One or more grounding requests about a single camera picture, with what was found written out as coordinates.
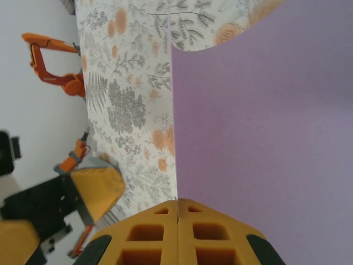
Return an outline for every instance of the orange flower print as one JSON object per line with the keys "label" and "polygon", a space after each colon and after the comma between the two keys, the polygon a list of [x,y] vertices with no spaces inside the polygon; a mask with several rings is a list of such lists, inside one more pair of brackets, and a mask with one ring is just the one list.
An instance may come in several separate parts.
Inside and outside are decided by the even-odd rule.
{"label": "orange flower print", "polygon": [[117,57],[117,47],[115,45],[111,48],[111,55],[113,58]]}
{"label": "orange flower print", "polygon": [[82,61],[82,70],[86,71],[87,70],[87,57],[85,54],[81,56],[81,61]]}
{"label": "orange flower print", "polygon": [[148,150],[145,148],[144,150],[143,150],[143,156],[145,157],[145,159],[148,161],[149,160],[149,154],[150,154],[150,152],[148,152]]}
{"label": "orange flower print", "polygon": [[159,92],[157,90],[153,89],[149,94],[149,101],[154,102],[157,98],[160,98],[160,96],[158,94],[159,94]]}
{"label": "orange flower print", "polygon": [[165,146],[164,134],[160,130],[154,131],[152,134],[152,142],[157,149],[161,150]]}
{"label": "orange flower print", "polygon": [[267,17],[273,10],[283,4],[284,0],[264,0],[255,5],[250,12],[250,26]]}
{"label": "orange flower print", "polygon": [[159,49],[159,44],[157,42],[154,42],[152,44],[153,53],[157,55],[158,54],[158,49]]}
{"label": "orange flower print", "polygon": [[115,24],[114,21],[108,22],[108,35],[112,38],[115,34]]}
{"label": "orange flower print", "polygon": [[165,161],[165,158],[160,158],[158,160],[158,168],[160,171],[164,171],[166,172],[167,171],[167,162]]}
{"label": "orange flower print", "polygon": [[101,153],[98,157],[99,159],[102,159],[103,161],[110,163],[110,156],[107,153]]}
{"label": "orange flower print", "polygon": [[128,83],[131,84],[131,79],[132,79],[132,74],[128,74],[127,77],[126,77],[126,80],[128,81]]}
{"label": "orange flower print", "polygon": [[124,8],[119,8],[115,15],[115,26],[116,31],[122,35],[126,31],[127,27],[127,14]]}
{"label": "orange flower print", "polygon": [[226,24],[218,29],[215,37],[215,45],[225,43],[228,40],[233,39],[235,36],[238,36],[243,32],[239,26],[234,24]]}
{"label": "orange flower print", "polygon": [[141,202],[139,202],[139,203],[137,204],[137,211],[138,211],[138,212],[141,212],[141,211],[142,211]]}
{"label": "orange flower print", "polygon": [[141,76],[136,77],[135,85],[136,85],[136,87],[141,87]]}
{"label": "orange flower print", "polygon": [[175,157],[174,126],[169,127],[165,134],[165,146],[169,153]]}

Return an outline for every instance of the white wall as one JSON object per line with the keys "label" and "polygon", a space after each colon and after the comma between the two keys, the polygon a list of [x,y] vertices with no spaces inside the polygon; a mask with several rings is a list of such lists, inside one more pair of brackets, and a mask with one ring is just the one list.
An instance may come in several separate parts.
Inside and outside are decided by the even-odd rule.
{"label": "white wall", "polygon": [[[33,32],[78,43],[76,17],[68,15],[59,0],[2,0],[0,29],[0,130],[21,137],[23,158],[16,162],[13,176],[21,188],[27,188],[55,176],[53,166],[66,158],[87,126],[87,111],[82,99],[38,79],[21,35]],[[78,55],[56,51],[43,55],[54,74],[80,70]],[[49,265],[73,263],[66,253],[83,225],[77,214],[69,221],[74,231],[58,244]]]}

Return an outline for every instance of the lavender wall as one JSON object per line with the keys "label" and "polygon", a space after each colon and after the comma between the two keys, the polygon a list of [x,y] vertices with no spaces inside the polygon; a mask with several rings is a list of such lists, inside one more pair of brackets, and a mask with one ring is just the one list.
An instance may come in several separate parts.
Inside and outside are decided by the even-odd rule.
{"label": "lavender wall", "polygon": [[173,48],[180,197],[259,228],[287,264],[353,260],[353,3],[288,0]]}

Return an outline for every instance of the gray plastic part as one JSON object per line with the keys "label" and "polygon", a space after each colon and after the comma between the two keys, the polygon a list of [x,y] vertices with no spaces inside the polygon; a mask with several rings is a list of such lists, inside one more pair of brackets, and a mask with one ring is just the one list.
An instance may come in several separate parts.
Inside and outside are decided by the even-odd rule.
{"label": "gray plastic part", "polygon": [[66,173],[60,168],[60,165],[56,165],[53,170],[59,175],[65,175]]}
{"label": "gray plastic part", "polygon": [[79,158],[74,152],[71,151],[68,155],[71,156],[75,160],[76,163],[79,164],[82,162],[82,159]]}
{"label": "gray plastic part", "polygon": [[96,167],[111,167],[112,165],[105,162],[104,160],[97,158],[97,157],[90,157],[88,158],[89,162],[90,162],[90,166],[92,168],[96,168]]}

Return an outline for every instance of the black rubber pad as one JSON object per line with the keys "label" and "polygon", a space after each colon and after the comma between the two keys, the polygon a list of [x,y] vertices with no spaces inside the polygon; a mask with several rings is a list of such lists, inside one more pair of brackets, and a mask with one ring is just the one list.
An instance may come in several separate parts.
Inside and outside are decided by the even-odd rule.
{"label": "black rubber pad", "polygon": [[109,246],[111,236],[104,235],[91,241],[78,256],[73,265],[98,265],[106,248]]}
{"label": "black rubber pad", "polygon": [[42,250],[38,247],[29,258],[25,265],[44,265],[46,264],[46,259],[43,255]]}
{"label": "black rubber pad", "polygon": [[248,235],[247,239],[261,265],[285,265],[269,241],[255,235]]}
{"label": "black rubber pad", "polygon": [[10,174],[14,171],[10,138],[5,131],[0,131],[0,176]]}

